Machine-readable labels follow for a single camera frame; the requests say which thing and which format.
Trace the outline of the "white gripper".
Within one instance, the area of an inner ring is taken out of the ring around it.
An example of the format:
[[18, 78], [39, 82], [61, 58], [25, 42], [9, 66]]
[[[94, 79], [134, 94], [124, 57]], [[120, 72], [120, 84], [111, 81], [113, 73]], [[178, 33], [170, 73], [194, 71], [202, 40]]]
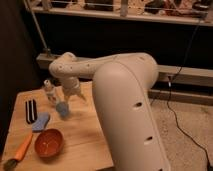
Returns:
[[81, 93], [80, 82], [76, 77], [69, 77], [61, 80], [62, 91], [64, 93], [64, 102], [69, 103], [72, 95], [77, 95], [83, 101], [86, 101], [85, 96]]

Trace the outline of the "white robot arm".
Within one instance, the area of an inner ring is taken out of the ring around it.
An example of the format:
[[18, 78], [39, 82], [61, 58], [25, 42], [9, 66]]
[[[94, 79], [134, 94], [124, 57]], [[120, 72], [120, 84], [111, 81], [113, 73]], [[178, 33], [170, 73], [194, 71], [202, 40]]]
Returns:
[[158, 66], [147, 53], [123, 53], [78, 61], [65, 53], [49, 65], [65, 95], [71, 77], [92, 80], [92, 95], [115, 171], [171, 171], [152, 114], [148, 91]]

